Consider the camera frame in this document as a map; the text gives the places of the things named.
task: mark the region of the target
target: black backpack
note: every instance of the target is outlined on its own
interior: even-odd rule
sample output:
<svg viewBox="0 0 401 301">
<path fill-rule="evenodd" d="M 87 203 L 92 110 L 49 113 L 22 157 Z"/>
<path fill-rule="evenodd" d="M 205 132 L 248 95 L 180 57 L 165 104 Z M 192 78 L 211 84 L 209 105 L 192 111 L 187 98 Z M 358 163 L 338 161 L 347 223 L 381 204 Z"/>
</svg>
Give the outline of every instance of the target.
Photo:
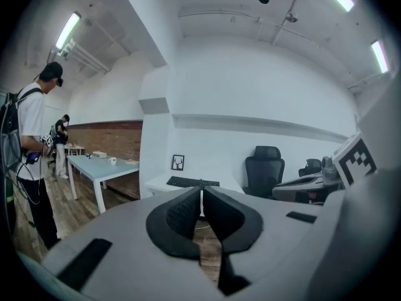
<svg viewBox="0 0 401 301">
<path fill-rule="evenodd" d="M 33 93 L 42 93 L 40 88 L 33 88 L 24 93 L 7 93 L 6 100 L 0 109 L 0 160 L 3 173 L 14 170 L 22 160 L 23 150 L 19 140 L 18 106 Z"/>
</svg>

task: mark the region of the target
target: person in black shirt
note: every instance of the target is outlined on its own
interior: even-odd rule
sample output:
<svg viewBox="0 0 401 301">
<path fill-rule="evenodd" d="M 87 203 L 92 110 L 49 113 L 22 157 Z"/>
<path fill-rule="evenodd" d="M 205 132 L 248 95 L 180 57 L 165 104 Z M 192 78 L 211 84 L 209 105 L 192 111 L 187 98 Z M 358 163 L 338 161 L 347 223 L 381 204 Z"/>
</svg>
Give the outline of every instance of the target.
<svg viewBox="0 0 401 301">
<path fill-rule="evenodd" d="M 56 173 L 64 179 L 68 179 L 65 169 L 64 145 L 67 143 L 68 140 L 67 126 L 69 121 L 70 116 L 68 116 L 67 114 L 65 114 L 61 119 L 57 120 L 55 125 L 56 137 L 53 139 L 53 142 L 56 145 L 57 149 Z"/>
</svg>

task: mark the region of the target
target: backpack strap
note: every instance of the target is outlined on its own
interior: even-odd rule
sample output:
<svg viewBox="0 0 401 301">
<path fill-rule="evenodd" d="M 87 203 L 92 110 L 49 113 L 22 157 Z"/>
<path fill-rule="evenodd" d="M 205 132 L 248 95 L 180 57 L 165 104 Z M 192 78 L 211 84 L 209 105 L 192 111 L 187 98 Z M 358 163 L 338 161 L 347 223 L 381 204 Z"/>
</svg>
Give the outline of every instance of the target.
<svg viewBox="0 0 401 301">
<path fill-rule="evenodd" d="M 42 89 L 40 88 L 32 88 L 31 90 L 28 90 L 26 93 L 24 93 L 20 99 L 17 100 L 17 103 L 22 102 L 23 100 L 25 100 L 29 95 L 31 95 L 32 93 L 43 93 Z"/>
</svg>

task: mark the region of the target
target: white cup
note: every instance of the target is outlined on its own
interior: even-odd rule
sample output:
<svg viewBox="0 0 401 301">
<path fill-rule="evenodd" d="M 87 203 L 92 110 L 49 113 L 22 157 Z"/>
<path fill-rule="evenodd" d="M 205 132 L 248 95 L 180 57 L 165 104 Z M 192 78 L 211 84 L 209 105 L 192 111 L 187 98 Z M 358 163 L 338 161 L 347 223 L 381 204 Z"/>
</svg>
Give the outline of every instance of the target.
<svg viewBox="0 0 401 301">
<path fill-rule="evenodd" d="M 115 157 L 109 158 L 108 163 L 111 165 L 115 165 L 117 163 L 117 158 L 115 158 Z"/>
</svg>

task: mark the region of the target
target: black pants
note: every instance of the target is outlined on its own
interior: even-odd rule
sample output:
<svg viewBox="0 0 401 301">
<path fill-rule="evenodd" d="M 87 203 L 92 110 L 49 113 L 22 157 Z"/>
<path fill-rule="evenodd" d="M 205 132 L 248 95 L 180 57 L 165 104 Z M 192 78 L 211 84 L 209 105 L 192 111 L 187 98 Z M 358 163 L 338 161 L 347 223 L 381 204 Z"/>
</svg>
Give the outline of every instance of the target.
<svg viewBox="0 0 401 301">
<path fill-rule="evenodd" d="M 53 210 L 50 205 L 44 179 L 41 179 L 40 181 L 32 181 L 18 178 L 18 181 L 31 200 L 34 203 L 39 202 L 39 204 L 34 204 L 31 200 L 28 200 L 32 212 L 33 223 L 35 223 L 35 227 L 38 230 L 44 245 L 46 245 L 49 250 L 58 242 L 58 239 L 56 223 L 53 219 Z"/>
</svg>

